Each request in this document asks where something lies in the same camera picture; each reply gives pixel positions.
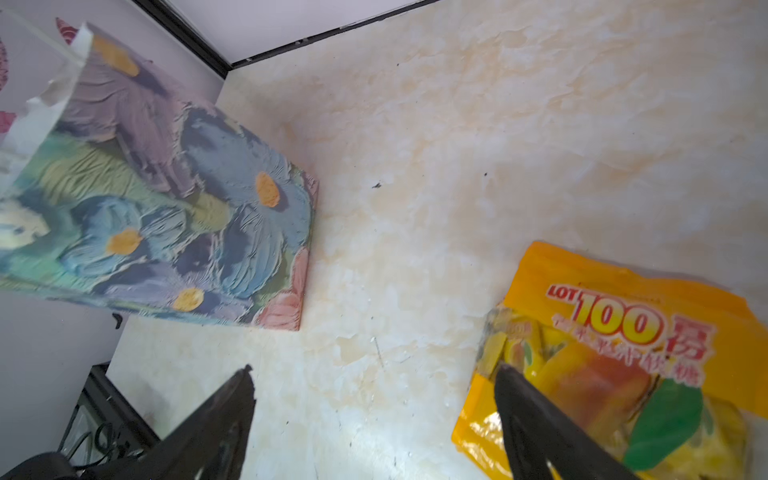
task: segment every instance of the orange plastic packaging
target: orange plastic packaging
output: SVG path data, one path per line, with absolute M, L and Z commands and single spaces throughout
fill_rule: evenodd
M 488 314 L 452 435 L 494 480 L 511 478 L 493 395 L 500 362 L 649 480 L 741 480 L 740 409 L 768 418 L 768 330 L 743 298 L 546 243 L 531 245 Z

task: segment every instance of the mango gummy candy bag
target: mango gummy candy bag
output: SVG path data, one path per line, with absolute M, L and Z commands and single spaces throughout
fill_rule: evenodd
M 488 314 L 452 441 L 511 478 L 493 393 L 506 362 L 638 477 L 741 480 L 740 410 L 768 418 L 766 346 L 741 297 L 536 242 Z

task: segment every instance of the flower painting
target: flower painting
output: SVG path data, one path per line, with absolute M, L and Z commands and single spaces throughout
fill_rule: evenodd
M 317 181 L 119 41 L 57 25 L 91 47 L 54 128 L 0 193 L 3 287 L 299 329 Z

